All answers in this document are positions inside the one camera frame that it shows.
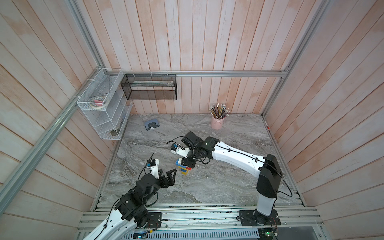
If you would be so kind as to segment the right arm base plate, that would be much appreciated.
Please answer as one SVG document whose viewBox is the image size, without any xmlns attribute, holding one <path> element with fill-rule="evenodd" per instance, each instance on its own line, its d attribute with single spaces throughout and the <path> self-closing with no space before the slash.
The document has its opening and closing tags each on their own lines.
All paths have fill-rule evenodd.
<svg viewBox="0 0 384 240">
<path fill-rule="evenodd" d="M 272 210 L 271 215 L 266 217 L 256 210 L 242 210 L 236 217 L 242 226 L 280 226 L 281 220 L 276 210 Z"/>
</svg>

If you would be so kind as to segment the blue lego brick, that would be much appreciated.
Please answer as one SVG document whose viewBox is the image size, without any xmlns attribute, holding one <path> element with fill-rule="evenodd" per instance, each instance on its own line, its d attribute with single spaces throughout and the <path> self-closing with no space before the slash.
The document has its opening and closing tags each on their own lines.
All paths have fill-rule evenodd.
<svg viewBox="0 0 384 240">
<path fill-rule="evenodd" d="M 182 169 L 187 169 L 188 168 L 187 166 L 184 166 L 182 164 L 182 158 L 178 159 L 175 164 L 176 164 L 176 166 L 178 166 L 179 168 L 182 168 Z"/>
</svg>

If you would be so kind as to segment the tape roll on shelf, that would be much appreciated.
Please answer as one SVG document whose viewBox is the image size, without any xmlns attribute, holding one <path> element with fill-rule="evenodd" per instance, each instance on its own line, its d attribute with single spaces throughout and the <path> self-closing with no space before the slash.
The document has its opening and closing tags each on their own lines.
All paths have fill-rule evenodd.
<svg viewBox="0 0 384 240">
<path fill-rule="evenodd" d="M 94 97 L 90 100 L 90 108 L 94 110 L 100 110 L 107 107 L 109 104 L 109 99 L 106 96 Z"/>
</svg>

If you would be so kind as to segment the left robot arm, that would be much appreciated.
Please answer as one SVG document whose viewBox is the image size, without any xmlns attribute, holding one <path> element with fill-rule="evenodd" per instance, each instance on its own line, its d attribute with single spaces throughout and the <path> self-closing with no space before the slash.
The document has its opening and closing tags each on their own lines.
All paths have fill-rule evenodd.
<svg viewBox="0 0 384 240">
<path fill-rule="evenodd" d="M 111 208 L 108 216 L 91 233 L 86 240 L 119 240 L 136 227 L 142 228 L 149 223 L 148 200 L 163 188 L 175 184 L 176 169 L 163 174 L 159 171 L 156 178 L 151 171 L 142 176 L 136 186 L 121 196 Z"/>
</svg>

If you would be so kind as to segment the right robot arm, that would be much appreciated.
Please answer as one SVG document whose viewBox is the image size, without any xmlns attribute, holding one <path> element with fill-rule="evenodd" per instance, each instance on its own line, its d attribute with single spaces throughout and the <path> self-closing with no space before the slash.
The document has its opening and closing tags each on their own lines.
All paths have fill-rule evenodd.
<svg viewBox="0 0 384 240">
<path fill-rule="evenodd" d="M 256 177 L 259 198 L 255 218 L 258 222 L 268 221 L 271 218 L 283 180 L 283 174 L 275 156 L 253 155 L 213 137 L 203 140 L 193 132 L 188 132 L 182 137 L 182 143 L 183 147 L 178 143 L 172 143 L 171 152 L 180 156 L 176 164 L 183 172 L 193 169 L 197 162 L 206 165 L 205 160 L 216 160 L 238 167 Z"/>
</svg>

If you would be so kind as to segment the black mesh basket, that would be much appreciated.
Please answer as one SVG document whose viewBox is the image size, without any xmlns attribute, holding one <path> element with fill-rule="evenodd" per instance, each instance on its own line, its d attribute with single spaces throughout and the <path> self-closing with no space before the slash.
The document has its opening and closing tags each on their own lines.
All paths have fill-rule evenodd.
<svg viewBox="0 0 384 240">
<path fill-rule="evenodd" d="M 125 74 L 121 87 L 129 101 L 177 100 L 177 76 L 174 74 Z"/>
</svg>

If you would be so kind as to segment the pink pencil cup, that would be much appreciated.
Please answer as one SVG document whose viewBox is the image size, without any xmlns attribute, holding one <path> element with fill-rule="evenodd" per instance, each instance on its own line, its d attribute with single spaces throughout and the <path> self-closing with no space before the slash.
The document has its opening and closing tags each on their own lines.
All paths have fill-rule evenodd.
<svg viewBox="0 0 384 240">
<path fill-rule="evenodd" d="M 211 128 L 214 130 L 220 130 L 223 127 L 225 119 L 211 118 Z"/>
</svg>

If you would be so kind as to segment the bundle of pencils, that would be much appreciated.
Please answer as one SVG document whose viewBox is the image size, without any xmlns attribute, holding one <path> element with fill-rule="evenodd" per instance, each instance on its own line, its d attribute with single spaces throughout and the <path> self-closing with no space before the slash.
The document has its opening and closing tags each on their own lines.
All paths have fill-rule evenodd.
<svg viewBox="0 0 384 240">
<path fill-rule="evenodd" d="M 230 109 L 227 108 L 226 104 L 213 104 L 209 107 L 209 112 L 212 117 L 216 120 L 222 120 L 230 114 Z"/>
</svg>

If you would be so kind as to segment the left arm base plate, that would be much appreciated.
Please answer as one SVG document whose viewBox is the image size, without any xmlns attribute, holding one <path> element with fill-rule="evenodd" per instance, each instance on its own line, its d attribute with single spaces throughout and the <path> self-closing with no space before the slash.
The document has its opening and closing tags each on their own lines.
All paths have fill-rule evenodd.
<svg viewBox="0 0 384 240">
<path fill-rule="evenodd" d="M 138 228 L 159 229 L 162 225 L 161 212 L 149 212 L 134 217 L 134 222 Z"/>
</svg>

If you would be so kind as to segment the blue grey stapler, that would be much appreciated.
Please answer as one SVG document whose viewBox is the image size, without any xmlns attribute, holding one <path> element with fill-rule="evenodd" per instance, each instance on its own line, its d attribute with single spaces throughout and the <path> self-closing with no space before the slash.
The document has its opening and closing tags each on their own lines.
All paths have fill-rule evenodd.
<svg viewBox="0 0 384 240">
<path fill-rule="evenodd" d="M 155 128 L 158 128 L 160 126 L 157 119 L 152 119 L 145 122 L 145 128 L 147 131 L 153 130 Z"/>
</svg>

